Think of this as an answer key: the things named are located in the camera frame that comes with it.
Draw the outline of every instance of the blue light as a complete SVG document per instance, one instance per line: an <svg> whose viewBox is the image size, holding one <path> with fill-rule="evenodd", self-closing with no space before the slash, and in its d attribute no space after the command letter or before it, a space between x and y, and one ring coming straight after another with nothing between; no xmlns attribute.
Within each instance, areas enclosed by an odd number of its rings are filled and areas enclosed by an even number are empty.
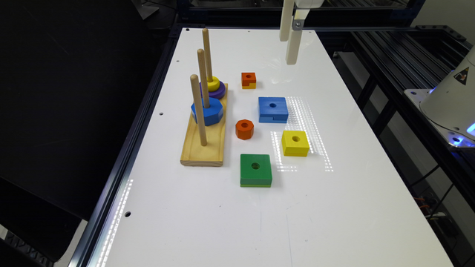
<svg viewBox="0 0 475 267"><path fill-rule="evenodd" d="M475 123L473 123L472 126L470 126L470 127L467 129L467 133L469 133L469 134L475 136L474 131L475 131Z"/></svg>
<svg viewBox="0 0 475 267"><path fill-rule="evenodd" d="M458 146L460 145L462 141L463 141L463 138L460 138L458 142L454 140L453 145Z"/></svg>

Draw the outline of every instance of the wooden peg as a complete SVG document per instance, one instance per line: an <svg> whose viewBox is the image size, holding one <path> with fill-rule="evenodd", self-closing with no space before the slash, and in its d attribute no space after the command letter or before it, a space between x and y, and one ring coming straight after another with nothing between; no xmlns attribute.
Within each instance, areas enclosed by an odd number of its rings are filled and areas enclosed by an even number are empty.
<svg viewBox="0 0 475 267"><path fill-rule="evenodd" d="M206 141L205 118L203 115L203 105L201 104L200 82L198 76L193 74L190 76L191 89L193 90L194 109L196 110L196 121L198 123L198 131L200 133L201 145L208 145Z"/></svg>
<svg viewBox="0 0 475 267"><path fill-rule="evenodd" d="M205 46L206 59L206 79L208 82L213 82L213 70L211 68L211 49L209 48L209 32L208 29L203 29L203 43Z"/></svg>
<svg viewBox="0 0 475 267"><path fill-rule="evenodd" d="M203 106L209 108L208 82L206 78L205 51L198 49L198 65L200 66L201 94L203 95Z"/></svg>

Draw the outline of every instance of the green square block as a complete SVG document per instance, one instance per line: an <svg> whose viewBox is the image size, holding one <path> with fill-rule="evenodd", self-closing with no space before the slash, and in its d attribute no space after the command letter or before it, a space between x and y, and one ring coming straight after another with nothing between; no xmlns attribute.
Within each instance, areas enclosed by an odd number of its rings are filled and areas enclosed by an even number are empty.
<svg viewBox="0 0 475 267"><path fill-rule="evenodd" d="M270 187L270 185L240 185L241 187Z"/></svg>
<svg viewBox="0 0 475 267"><path fill-rule="evenodd" d="M241 187L257 187L256 185L267 185L267 187L270 187L272 184L270 156L241 154L240 184Z"/></svg>

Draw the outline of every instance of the orange cylinder block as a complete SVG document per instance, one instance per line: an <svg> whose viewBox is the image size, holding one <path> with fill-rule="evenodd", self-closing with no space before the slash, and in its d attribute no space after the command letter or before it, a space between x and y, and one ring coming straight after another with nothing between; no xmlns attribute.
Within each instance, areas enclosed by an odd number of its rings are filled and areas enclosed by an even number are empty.
<svg viewBox="0 0 475 267"><path fill-rule="evenodd" d="M236 123L236 135L239 139L251 139L254 134L254 124L247 119L242 119Z"/></svg>

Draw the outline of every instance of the blue square block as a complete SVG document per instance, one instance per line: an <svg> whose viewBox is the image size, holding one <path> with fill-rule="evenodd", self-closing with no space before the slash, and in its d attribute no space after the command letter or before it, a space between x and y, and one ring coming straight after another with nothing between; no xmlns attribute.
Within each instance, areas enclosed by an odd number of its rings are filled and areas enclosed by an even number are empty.
<svg viewBox="0 0 475 267"><path fill-rule="evenodd" d="M287 123L288 118L285 97L259 97L259 122Z"/></svg>

